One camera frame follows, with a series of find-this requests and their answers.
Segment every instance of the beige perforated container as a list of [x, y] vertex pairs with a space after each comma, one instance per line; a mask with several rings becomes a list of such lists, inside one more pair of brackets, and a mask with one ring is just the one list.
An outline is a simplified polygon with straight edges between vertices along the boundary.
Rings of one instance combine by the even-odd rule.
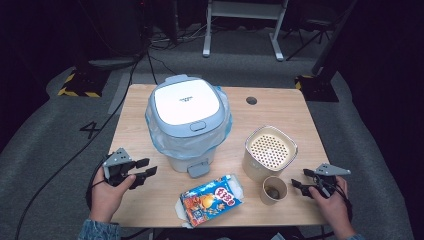
[[279, 176], [297, 155], [296, 143], [272, 126], [257, 129], [245, 145], [243, 170], [259, 183], [269, 176]]

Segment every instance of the sleeve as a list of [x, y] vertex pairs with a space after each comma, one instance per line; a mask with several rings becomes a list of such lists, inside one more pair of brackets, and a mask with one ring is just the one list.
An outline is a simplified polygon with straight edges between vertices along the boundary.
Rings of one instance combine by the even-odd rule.
[[84, 221], [78, 240], [120, 240], [121, 227], [118, 224]]
[[346, 240], [365, 240], [361, 234], [355, 234], [352, 237], [347, 238]]

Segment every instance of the small cup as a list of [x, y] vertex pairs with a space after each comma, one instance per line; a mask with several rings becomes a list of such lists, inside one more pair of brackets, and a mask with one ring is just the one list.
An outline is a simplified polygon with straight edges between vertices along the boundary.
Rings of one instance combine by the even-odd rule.
[[261, 201], [266, 205], [273, 205], [287, 195], [287, 185], [279, 177], [267, 177], [261, 190]]

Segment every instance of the wire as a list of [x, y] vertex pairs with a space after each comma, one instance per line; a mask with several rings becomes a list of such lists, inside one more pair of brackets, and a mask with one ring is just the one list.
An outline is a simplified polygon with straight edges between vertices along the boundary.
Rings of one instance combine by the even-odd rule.
[[324, 226], [321, 225], [321, 235], [324, 235], [325, 230], [324, 230]]
[[152, 60], [150, 59], [149, 50], [147, 50], [147, 57], [149, 59], [150, 70], [152, 71], [153, 80], [155, 80], [156, 85], [158, 85], [158, 81], [156, 80], [155, 71], [153, 70]]
[[161, 60], [159, 60], [159, 59], [156, 59], [156, 58], [154, 58], [154, 57], [152, 57], [152, 56], [150, 56], [150, 55], [149, 55], [149, 57], [150, 57], [150, 58], [152, 58], [153, 60], [156, 60], [156, 61], [158, 61], [158, 62], [162, 63], [162, 65], [163, 65], [166, 69], [168, 69], [168, 70], [169, 70], [170, 72], [172, 72], [173, 74], [177, 75], [177, 73], [175, 73], [174, 71], [172, 71], [172, 69], [170, 69], [168, 66], [166, 66], [166, 65], [165, 65], [165, 62], [163, 62], [163, 61], [161, 61]]
[[[214, 22], [216, 19], [218, 19], [218, 17], [212, 19], [211, 23]], [[179, 36], [177, 37], [177, 41], [178, 44], [174, 45], [172, 43], [172, 41], [167, 38], [167, 37], [162, 37], [163, 32], [157, 32], [156, 35], [159, 35], [158, 37], [152, 37], [150, 39], [150, 41], [152, 42], [152, 45], [150, 45], [150, 48], [155, 49], [155, 50], [171, 50], [177, 46], [179, 46], [182, 43], [190, 43], [198, 38], [202, 38], [205, 37], [205, 35], [197, 35], [199, 34], [199, 32], [204, 29], [206, 27], [206, 25], [200, 26], [199, 28], [192, 30], [190, 32], [187, 32], [187, 29], [180, 31], [183, 32], [182, 34], [179, 34]], [[155, 43], [163, 43], [166, 42], [166, 46], [158, 46], [158, 45], [154, 45]]]
[[[94, 178], [96, 177], [97, 171], [99, 170], [99, 168], [102, 167], [103, 163], [106, 161], [106, 159], [102, 159], [96, 166], [96, 168], [94, 169], [93, 174], [91, 175], [90, 178], [90, 182], [88, 183], [88, 187], [87, 187], [87, 191], [85, 192], [85, 200], [88, 206], [88, 209], [91, 210], [91, 200], [92, 200], [92, 189], [97, 186], [100, 183], [106, 182], [106, 179], [103, 179], [102, 181], [99, 181], [95, 184], [93, 184]], [[137, 237], [138, 235], [146, 232], [147, 230], [149, 230], [150, 228], [143, 228], [140, 231], [128, 236], [128, 237], [121, 237], [121, 240], [129, 240], [132, 238]]]
[[[338, 185], [338, 184], [336, 184], [336, 186], [334, 187], [333, 185], [331, 185], [331, 184], [329, 184], [329, 183], [327, 183], [327, 182], [325, 182], [325, 181], [321, 181], [324, 185], [326, 185], [326, 186], [328, 186], [328, 187], [330, 187], [330, 188], [332, 188], [334, 191], [336, 191], [336, 192], [338, 192], [339, 194], [340, 194], [340, 196], [342, 196], [342, 198], [343, 198], [343, 201], [345, 202], [345, 204], [346, 204], [346, 210], [347, 210], [347, 214], [348, 214], [348, 218], [349, 218], [349, 221], [352, 221], [352, 217], [353, 217], [353, 213], [352, 213], [352, 203], [349, 201], [349, 199], [347, 198], [347, 195], [346, 195], [346, 193], [344, 192], [344, 190], [340, 187], [340, 185]], [[326, 238], [326, 237], [330, 237], [330, 236], [333, 236], [334, 235], [334, 232], [333, 231], [331, 231], [331, 232], [328, 232], [328, 233], [325, 233], [325, 234], [321, 234], [321, 235], [318, 235], [318, 236], [313, 236], [313, 237], [309, 237], [309, 238], [305, 238], [305, 240], [316, 240], [316, 239], [324, 239], [324, 238]]]
[[135, 68], [137, 67], [137, 64], [140, 62], [141, 58], [138, 59], [137, 62], [134, 63], [132, 69], [131, 69], [131, 73], [130, 73], [130, 80], [128, 82], [128, 86], [127, 89], [125, 91], [124, 96], [121, 99], [121, 102], [119, 103], [119, 105], [116, 107], [116, 109], [113, 111], [113, 113], [106, 119], [105, 123], [100, 127], [99, 131], [97, 131], [94, 136], [74, 155], [72, 156], [65, 164], [63, 164], [38, 190], [37, 192], [32, 196], [31, 200], [29, 201], [29, 203], [27, 204], [27, 206], [25, 207], [21, 218], [19, 219], [19, 223], [16, 229], [16, 233], [15, 233], [15, 240], [19, 239], [19, 234], [22, 228], [22, 223], [25, 219], [25, 216], [29, 210], [29, 208], [31, 207], [32, 203], [34, 202], [34, 200], [38, 197], [38, 195], [41, 193], [41, 191], [47, 186], [47, 184], [49, 184], [66, 166], [68, 166], [75, 158], [77, 158], [93, 141], [94, 139], [96, 139], [96, 137], [102, 132], [102, 130], [106, 127], [106, 125], [109, 123], [109, 121], [112, 119], [112, 117], [115, 115], [115, 113], [118, 111], [118, 109], [121, 107], [122, 103], [124, 102], [127, 93], [128, 93], [128, 88], [129, 86], [132, 84], [132, 76], [134, 73]]

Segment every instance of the chair leg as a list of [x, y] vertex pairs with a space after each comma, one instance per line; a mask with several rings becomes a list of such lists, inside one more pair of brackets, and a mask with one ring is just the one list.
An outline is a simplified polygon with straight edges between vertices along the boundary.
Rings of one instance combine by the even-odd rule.
[[308, 42], [306, 42], [305, 44], [302, 45], [301, 48], [297, 49], [296, 52], [294, 52], [292, 55], [290, 55], [286, 61], [289, 61], [294, 55], [296, 55], [297, 53], [299, 53], [300, 51], [302, 51], [302, 49], [304, 49], [306, 46], [308, 46], [309, 43], [311, 43], [312, 41], [314, 41], [317, 37], [319, 37], [321, 35], [321, 32], [315, 34], [315, 36], [313, 36]]

